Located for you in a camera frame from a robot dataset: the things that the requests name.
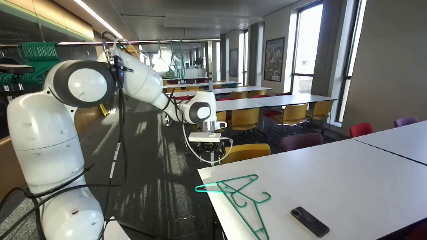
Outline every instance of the clothes rail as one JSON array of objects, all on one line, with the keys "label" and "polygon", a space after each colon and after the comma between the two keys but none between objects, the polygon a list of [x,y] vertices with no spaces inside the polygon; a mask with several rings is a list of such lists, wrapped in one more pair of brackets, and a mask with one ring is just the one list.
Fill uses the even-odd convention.
[{"label": "clothes rail", "polygon": [[[207,41],[219,42],[219,38],[198,38],[198,39],[183,39],[183,43],[202,43]],[[132,45],[136,44],[170,44],[171,40],[137,40],[137,41],[129,41]],[[179,39],[173,39],[173,43],[180,43]],[[108,45],[113,45],[113,41],[108,41]],[[0,44],[0,48],[15,48],[17,44]],[[102,42],[59,42],[57,46],[102,46]]]}]

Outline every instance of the fluorescent light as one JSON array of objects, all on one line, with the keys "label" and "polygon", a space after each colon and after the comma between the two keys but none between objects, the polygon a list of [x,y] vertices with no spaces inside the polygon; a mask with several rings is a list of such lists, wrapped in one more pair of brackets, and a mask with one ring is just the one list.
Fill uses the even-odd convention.
[{"label": "fluorescent light", "polygon": [[108,30],[114,33],[118,38],[123,38],[123,36],[116,31],[110,24],[108,24],[102,17],[100,17],[96,12],[94,12],[88,5],[86,5],[82,0],[74,0],[77,4],[79,4],[84,10],[86,10],[92,17],[94,17],[98,22],[104,25]]}]

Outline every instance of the white table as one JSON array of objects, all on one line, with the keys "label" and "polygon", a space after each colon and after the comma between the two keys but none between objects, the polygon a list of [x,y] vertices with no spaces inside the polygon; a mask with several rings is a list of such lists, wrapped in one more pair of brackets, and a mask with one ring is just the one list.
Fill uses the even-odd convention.
[{"label": "white table", "polygon": [[[271,90],[271,88],[265,87],[241,87],[241,88],[219,88],[214,89],[213,93],[217,94],[230,94],[231,92],[244,92],[244,91],[253,91],[253,90]],[[173,93],[175,97],[183,97],[183,96],[195,96],[197,91],[186,91],[186,92],[177,92]]]},{"label": "white table", "polygon": [[[352,139],[199,169],[205,184],[249,174],[247,194],[272,196],[258,206],[272,240],[318,240],[290,215],[298,206],[330,228],[323,240],[375,240],[427,217],[427,168]],[[228,239],[255,239],[222,193],[208,195]]]},{"label": "white table", "polygon": [[[213,85],[226,85],[226,84],[239,84],[238,82],[229,81],[229,82],[213,82]],[[209,83],[189,83],[189,84],[178,84],[178,85],[166,85],[165,88],[184,88],[184,87],[195,87],[195,86],[209,86]]]},{"label": "white table", "polygon": [[262,108],[262,107],[266,107],[266,106],[264,104],[255,102],[248,98],[216,102],[217,112],[230,111],[230,110],[236,110],[236,109]]},{"label": "white table", "polygon": [[427,165],[427,121],[353,139]]},{"label": "white table", "polygon": [[107,224],[107,228],[104,232],[105,240],[130,240],[128,235],[125,233],[123,228],[117,221],[111,221]]},{"label": "white table", "polygon": [[294,94],[294,95],[275,96],[275,97],[260,97],[260,98],[253,98],[252,100],[262,103],[268,107],[278,107],[278,106],[321,102],[321,101],[336,100],[336,99],[333,99],[330,97],[313,95],[313,94]]}]

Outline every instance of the picture frame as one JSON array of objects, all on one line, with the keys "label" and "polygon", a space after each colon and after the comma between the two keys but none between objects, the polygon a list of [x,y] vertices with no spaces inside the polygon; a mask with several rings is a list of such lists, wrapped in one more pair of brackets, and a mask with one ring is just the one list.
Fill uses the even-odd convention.
[{"label": "picture frame", "polygon": [[239,77],[239,71],[238,71],[238,66],[239,66],[239,49],[238,48],[234,48],[234,49],[230,49],[230,54],[229,54],[229,70],[230,70],[230,77]]},{"label": "picture frame", "polygon": [[285,37],[266,41],[264,80],[281,82]]}]

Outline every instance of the black phone case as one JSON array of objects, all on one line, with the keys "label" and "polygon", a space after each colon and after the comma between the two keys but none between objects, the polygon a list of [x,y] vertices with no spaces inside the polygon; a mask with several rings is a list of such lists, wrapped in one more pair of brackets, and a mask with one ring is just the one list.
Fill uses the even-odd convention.
[{"label": "black phone case", "polygon": [[[301,214],[298,216],[294,210],[297,210]],[[294,216],[300,223],[308,228],[312,233],[318,237],[323,237],[329,232],[329,227],[320,222],[317,218],[311,215],[302,207],[297,207],[291,210],[291,215]]]}]

